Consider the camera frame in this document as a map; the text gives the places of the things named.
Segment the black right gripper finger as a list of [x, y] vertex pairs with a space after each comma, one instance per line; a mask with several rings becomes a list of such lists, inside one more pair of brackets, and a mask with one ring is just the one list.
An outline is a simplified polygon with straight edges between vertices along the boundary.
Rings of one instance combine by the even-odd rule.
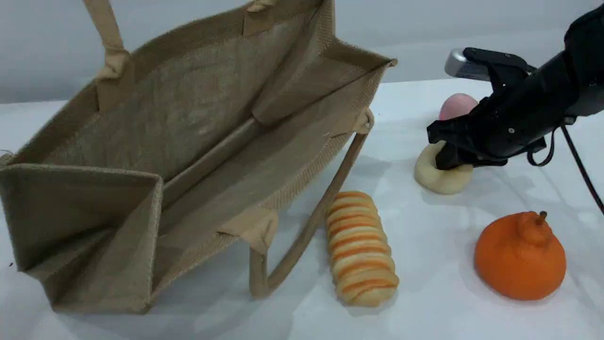
[[474, 166], [474, 155], [453, 144], [444, 144], [436, 153], [435, 164], [438, 170], [453, 170], [463, 165]]
[[427, 127], [428, 141], [468, 140], [474, 142], [478, 136], [476, 129], [478, 116], [476, 113], [470, 113], [453, 119], [435, 120]]

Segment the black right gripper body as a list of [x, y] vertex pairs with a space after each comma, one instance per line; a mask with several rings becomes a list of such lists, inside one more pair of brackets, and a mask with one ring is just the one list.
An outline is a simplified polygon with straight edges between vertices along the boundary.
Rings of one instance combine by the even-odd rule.
[[577, 100], [567, 53], [560, 52], [539, 68], [503, 52], [475, 52], [472, 62], [486, 68], [493, 88], [472, 110], [479, 115], [473, 152], [502, 162], [544, 148], [543, 137], [563, 123]]

